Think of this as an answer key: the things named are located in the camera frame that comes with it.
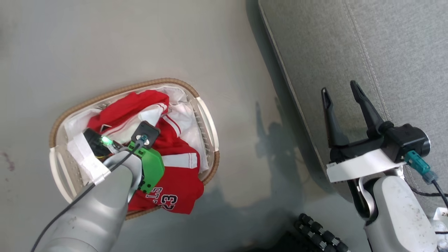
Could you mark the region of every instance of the basket handle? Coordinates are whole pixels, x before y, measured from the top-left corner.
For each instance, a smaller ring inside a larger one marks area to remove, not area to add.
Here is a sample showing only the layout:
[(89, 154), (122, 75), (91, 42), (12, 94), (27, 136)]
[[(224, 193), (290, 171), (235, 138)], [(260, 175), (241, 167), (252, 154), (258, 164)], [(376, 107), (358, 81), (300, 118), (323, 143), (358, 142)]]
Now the basket handle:
[(213, 122), (213, 119), (211, 118), (210, 111), (208, 111), (207, 106), (205, 105), (204, 101), (201, 99), (201, 97), (196, 97), (196, 100), (199, 104), (199, 111), (201, 112), (202, 116), (208, 123), (206, 123), (207, 133), (210, 137), (213, 146), (215, 147), (215, 152), (219, 151), (220, 144), (218, 140), (218, 133), (216, 132), (215, 123)]
[(69, 202), (69, 203), (72, 202), (73, 199), (67, 192), (67, 190), (64, 187), (62, 180), (60, 178), (59, 169), (58, 169), (58, 165), (57, 165), (57, 161), (56, 161), (55, 147), (50, 148), (50, 169), (52, 171), (53, 179), (54, 179), (56, 186), (59, 189), (60, 193), (62, 194), (62, 196), (64, 197), (64, 199), (67, 202)]

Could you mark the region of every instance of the green light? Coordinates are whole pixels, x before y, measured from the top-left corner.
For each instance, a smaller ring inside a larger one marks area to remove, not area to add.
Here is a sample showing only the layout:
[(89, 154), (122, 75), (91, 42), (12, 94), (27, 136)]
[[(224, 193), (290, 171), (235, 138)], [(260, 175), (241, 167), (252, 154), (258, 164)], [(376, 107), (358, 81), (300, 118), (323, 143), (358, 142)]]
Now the green light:
[(103, 142), (105, 145), (111, 145), (113, 144), (113, 141), (107, 138), (107, 136), (101, 137), (101, 142)]

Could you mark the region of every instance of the oval basket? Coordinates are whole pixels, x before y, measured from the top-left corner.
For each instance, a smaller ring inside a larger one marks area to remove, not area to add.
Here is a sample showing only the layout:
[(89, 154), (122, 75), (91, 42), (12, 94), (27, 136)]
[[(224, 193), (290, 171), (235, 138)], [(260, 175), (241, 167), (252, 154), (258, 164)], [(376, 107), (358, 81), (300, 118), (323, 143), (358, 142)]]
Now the oval basket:
[[(196, 121), (201, 131), (207, 154), (209, 169), (199, 174), (199, 178), (206, 185), (215, 175), (220, 160), (218, 135), (207, 106), (202, 101), (198, 92), (189, 84), (173, 78), (161, 78), (152, 81), (137, 83), (123, 87), (93, 99), (85, 101), (65, 111), (54, 123), (50, 133), (50, 167), (57, 188), (67, 202), (72, 202), (76, 195), (82, 191), (84, 184), (77, 162), (67, 151), (68, 137), (65, 132), (64, 123), (71, 117), (91, 108), (105, 108), (113, 102), (128, 95), (130, 92), (140, 93), (149, 89), (164, 86), (179, 87), (185, 91), (187, 100), (193, 108)], [(155, 207), (147, 211), (134, 211), (126, 215), (126, 219), (132, 219), (146, 213), (158, 210)]]

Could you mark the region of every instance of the basket rim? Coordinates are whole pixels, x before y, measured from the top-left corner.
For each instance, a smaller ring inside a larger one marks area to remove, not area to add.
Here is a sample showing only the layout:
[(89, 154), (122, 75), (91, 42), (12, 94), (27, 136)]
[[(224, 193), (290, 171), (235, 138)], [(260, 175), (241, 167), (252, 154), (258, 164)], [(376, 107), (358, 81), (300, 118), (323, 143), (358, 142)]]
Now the basket rim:
[[(62, 122), (71, 114), (73, 114), (74, 112), (83, 109), (87, 106), (93, 105), (99, 101), (102, 101), (104, 99), (108, 99), (110, 97), (119, 95), (121, 93), (125, 93), (128, 91), (132, 91), (135, 89), (139, 89), (142, 87), (150, 87), (150, 86), (154, 86), (154, 85), (160, 85), (160, 84), (167, 84), (167, 83), (172, 83), (172, 84), (177, 84), (179, 86), (181, 86), (182, 88), (188, 90), (194, 98), (198, 98), (199, 97), (199, 93), (192, 87), (190, 86), (188, 83), (181, 81), (179, 79), (175, 79), (175, 78), (159, 78), (159, 79), (154, 79), (154, 80), (150, 80), (150, 81), (144, 81), (144, 82), (140, 82), (140, 83), (136, 83), (133, 85), (129, 85), (126, 87), (122, 87), (122, 88), (118, 88), (115, 89), (113, 91), (107, 92), (105, 94), (102, 94), (100, 96), (94, 97), (92, 99), (86, 100), (74, 107), (71, 107), (69, 109), (67, 109), (65, 112), (63, 112), (55, 121), (55, 123), (53, 124), (52, 130), (50, 132), (50, 139), (49, 139), (49, 146), (50, 149), (56, 147), (56, 135), (58, 132), (58, 129), (60, 128)], [(207, 185), (210, 180), (213, 178), (213, 176), (215, 175), (217, 169), (218, 169), (218, 165), (219, 165), (219, 161), (220, 161), (220, 153), (219, 151), (215, 151), (214, 152), (214, 160), (213, 160), (213, 165), (211, 167), (211, 171), (210, 173), (207, 175), (207, 177), (205, 177), (202, 180), (202, 183), (204, 185)], [(142, 216), (144, 214), (153, 212), (160, 209), (160, 207), (155, 207), (146, 211), (134, 211), (134, 212), (130, 212), (127, 213), (126, 215), (126, 220), (132, 219), (132, 218), (136, 218), (139, 216)]]

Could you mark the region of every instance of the gray sofa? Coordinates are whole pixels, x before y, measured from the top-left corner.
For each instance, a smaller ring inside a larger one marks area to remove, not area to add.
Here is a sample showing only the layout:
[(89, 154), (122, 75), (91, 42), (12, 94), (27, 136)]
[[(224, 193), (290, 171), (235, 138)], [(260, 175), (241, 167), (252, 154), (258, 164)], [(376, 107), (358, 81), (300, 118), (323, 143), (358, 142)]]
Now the gray sofa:
[[(349, 139), (366, 138), (350, 90), (353, 79), (384, 120), (410, 123), (427, 133), (432, 149), (425, 160), (448, 192), (448, 1), (260, 0), (259, 7), (324, 169), (329, 149), (323, 87)], [(405, 177), (420, 191), (436, 192), (408, 167)], [(350, 199), (347, 190), (337, 189)], [(417, 198), (427, 215), (444, 205), (440, 197)]]

